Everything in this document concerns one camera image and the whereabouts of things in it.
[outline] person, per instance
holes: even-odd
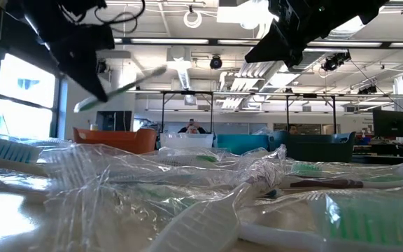
[[[206,130],[204,130],[204,128],[201,127],[198,122],[195,122],[194,119],[190,119],[188,125],[181,128],[178,133],[205,134]]]
[[[298,134],[298,127],[296,125],[288,125],[288,128],[285,127],[290,134]]]

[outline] plastic bin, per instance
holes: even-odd
[[[281,144],[287,147],[287,156],[309,162],[350,162],[353,157],[355,132],[333,135],[291,135],[274,132],[269,137],[269,150]]]
[[[216,148],[226,148],[233,154],[242,155],[257,148],[269,148],[267,135],[220,134],[217,136]]]
[[[213,147],[212,134],[185,134],[163,133],[160,135],[161,147],[189,148],[189,147]]]
[[[134,154],[154,151],[157,138],[157,132],[153,129],[123,132],[73,128],[73,135],[77,144],[106,144]]]

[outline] white bin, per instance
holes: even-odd
[[[184,133],[163,133],[160,137],[161,147],[167,148],[189,148],[204,147],[212,148],[212,134],[184,134]]]

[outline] orange bin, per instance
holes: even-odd
[[[77,144],[105,144],[135,154],[149,153],[155,149],[157,132],[140,129],[137,132],[92,131],[73,128]]]

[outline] blue toothbrush bristles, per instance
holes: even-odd
[[[0,158],[14,162],[36,162],[41,149],[23,143],[0,139]]]

